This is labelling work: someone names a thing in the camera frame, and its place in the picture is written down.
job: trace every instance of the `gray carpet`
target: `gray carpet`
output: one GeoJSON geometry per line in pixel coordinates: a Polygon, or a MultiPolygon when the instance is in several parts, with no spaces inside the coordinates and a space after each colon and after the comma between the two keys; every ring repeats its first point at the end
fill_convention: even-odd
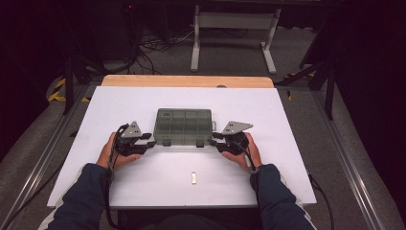
{"type": "MultiPolygon", "coordinates": [[[[273,81],[280,81],[287,73],[299,71],[299,63],[305,54],[314,33],[310,30],[278,29],[271,46],[278,74],[271,76],[273,81]]],[[[249,31],[243,38],[236,38],[220,31],[203,33],[199,71],[190,72],[192,42],[185,40],[165,52],[148,54],[154,69],[165,75],[208,75],[208,76],[268,76],[259,42],[265,32],[249,31]]],[[[146,60],[140,62],[149,66],[146,60]]],[[[130,73],[150,74],[151,72],[134,64],[130,73]]],[[[87,90],[91,96],[95,85],[87,90]]],[[[293,100],[288,100],[286,89],[280,89],[282,104],[295,135],[299,150],[306,167],[311,170],[330,202],[334,215],[335,229],[369,229],[359,205],[352,192],[346,174],[337,157],[337,152],[324,125],[322,114],[318,111],[311,93],[305,87],[292,87],[293,100]]],[[[74,119],[63,133],[63,138],[54,153],[54,157],[43,178],[48,178],[69,151],[74,138],[71,133],[79,129],[88,103],[80,103],[74,119]]],[[[51,102],[50,106],[27,129],[10,153],[0,164],[0,219],[4,219],[14,200],[22,189],[27,176],[51,138],[58,121],[61,119],[64,103],[51,102]]],[[[372,202],[386,229],[405,229],[396,210],[395,203],[386,187],[374,170],[362,143],[350,120],[338,90],[333,105],[335,124],[342,134],[344,145],[350,152],[372,202]]],[[[15,229],[36,229],[39,223],[52,211],[46,207],[48,196],[52,191],[50,183],[29,205],[15,229]]],[[[330,220],[327,205],[322,195],[315,191],[318,203],[306,206],[313,223],[318,229],[329,229],[330,220]]],[[[101,218],[101,229],[110,229],[105,217],[101,218]]]]}

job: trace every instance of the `person's left hand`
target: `person's left hand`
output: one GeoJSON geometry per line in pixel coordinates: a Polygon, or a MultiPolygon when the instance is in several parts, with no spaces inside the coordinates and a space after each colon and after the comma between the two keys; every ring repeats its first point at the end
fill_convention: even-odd
{"type": "MultiPolygon", "coordinates": [[[[111,147],[113,145],[114,142],[114,137],[116,136],[116,133],[113,132],[110,135],[110,138],[108,139],[107,143],[104,145],[104,147],[101,150],[101,154],[99,156],[98,161],[96,162],[97,165],[102,166],[105,169],[108,169],[108,160],[109,160],[109,155],[110,155],[110,151],[111,151],[111,147]]],[[[113,162],[116,160],[116,164],[114,165],[114,170],[118,170],[120,167],[122,167],[123,165],[136,161],[138,159],[141,158],[141,154],[131,154],[129,156],[123,156],[123,155],[119,155],[116,150],[114,149],[113,152],[113,162]]]]}

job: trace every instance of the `person's hand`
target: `person's hand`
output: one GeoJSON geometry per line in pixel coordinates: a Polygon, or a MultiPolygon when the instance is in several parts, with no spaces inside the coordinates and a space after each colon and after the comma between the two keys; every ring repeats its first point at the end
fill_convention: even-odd
{"type": "MultiPolygon", "coordinates": [[[[111,147],[113,145],[115,136],[116,136],[115,132],[111,133],[110,138],[108,139],[108,142],[104,145],[104,147],[101,150],[99,160],[96,162],[97,165],[100,165],[105,169],[108,169],[108,160],[109,160],[110,151],[111,151],[111,147]]],[[[123,155],[119,155],[116,152],[116,150],[114,149],[113,162],[115,161],[116,157],[117,157],[117,160],[116,160],[116,164],[114,165],[115,171],[118,170],[124,164],[127,164],[129,162],[133,162],[135,160],[140,159],[141,155],[140,154],[131,154],[129,156],[123,156],[123,155]]]]}
{"type": "MultiPolygon", "coordinates": [[[[255,168],[259,167],[262,165],[262,162],[260,161],[260,154],[259,154],[259,150],[257,145],[254,142],[253,137],[251,136],[251,134],[249,132],[244,132],[245,136],[248,139],[248,148],[247,148],[247,152],[251,154],[251,159],[253,160],[254,166],[255,168]]],[[[221,152],[221,154],[233,161],[236,162],[241,168],[243,168],[245,171],[249,171],[249,167],[247,165],[247,161],[245,159],[245,153],[242,153],[240,155],[233,155],[232,153],[228,152],[228,151],[223,151],[221,152]]]]}

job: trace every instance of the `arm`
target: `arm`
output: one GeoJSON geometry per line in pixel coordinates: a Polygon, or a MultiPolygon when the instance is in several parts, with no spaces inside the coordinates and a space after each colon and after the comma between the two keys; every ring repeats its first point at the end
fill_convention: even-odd
{"type": "MultiPolygon", "coordinates": [[[[107,162],[114,137],[115,133],[112,133],[96,164],[86,164],[81,169],[77,181],[56,203],[56,209],[42,221],[38,229],[99,229],[104,209],[103,188],[107,162]]],[[[139,154],[127,157],[117,152],[113,154],[113,159],[117,156],[115,170],[141,157],[139,154]]]]}
{"type": "MultiPolygon", "coordinates": [[[[262,165],[257,145],[250,133],[245,133],[249,141],[248,149],[259,172],[250,177],[251,186],[257,194],[262,227],[268,229],[316,229],[302,203],[286,187],[275,165],[262,165]]],[[[244,154],[237,156],[222,152],[227,159],[239,164],[248,171],[244,154]]]]}

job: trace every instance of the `small white object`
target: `small white object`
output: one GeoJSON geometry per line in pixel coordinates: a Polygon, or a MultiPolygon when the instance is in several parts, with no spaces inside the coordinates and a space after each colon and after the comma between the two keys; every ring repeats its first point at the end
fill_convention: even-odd
{"type": "Polygon", "coordinates": [[[195,185],[196,183],[197,183],[196,172],[192,172],[192,185],[195,185]]]}

